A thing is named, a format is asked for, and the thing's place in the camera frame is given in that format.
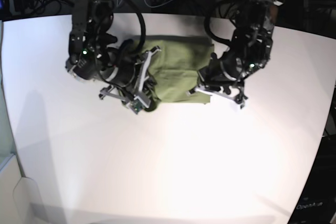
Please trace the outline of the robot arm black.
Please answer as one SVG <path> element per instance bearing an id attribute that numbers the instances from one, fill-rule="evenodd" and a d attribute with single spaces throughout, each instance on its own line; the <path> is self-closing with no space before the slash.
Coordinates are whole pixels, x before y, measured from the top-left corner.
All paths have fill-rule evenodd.
<path id="1" fill-rule="evenodd" d="M 235 102 L 240 108 L 248 99 L 245 81 L 270 60 L 278 7 L 285 0 L 221 0 L 215 3 L 204 19 L 204 30 L 215 42 L 228 48 L 221 57 L 211 53 L 208 66 L 198 70 L 195 87 L 187 95 L 197 92 L 219 96 Z M 238 8 L 230 19 L 235 30 L 230 40 L 220 38 L 211 31 L 211 17 L 224 4 L 234 3 Z"/>
<path id="2" fill-rule="evenodd" d="M 121 101 L 133 113 L 152 112 L 157 108 L 154 87 L 157 82 L 149 73 L 153 56 L 159 46 L 144 49 L 145 21 L 131 0 L 123 0 L 136 14 L 140 23 L 140 39 L 124 40 L 118 48 L 116 36 L 110 34 L 114 9 L 118 0 L 75 0 L 71 16 L 68 54 L 65 68 L 78 80 L 98 80 L 105 84 L 99 99 L 106 97 Z"/>

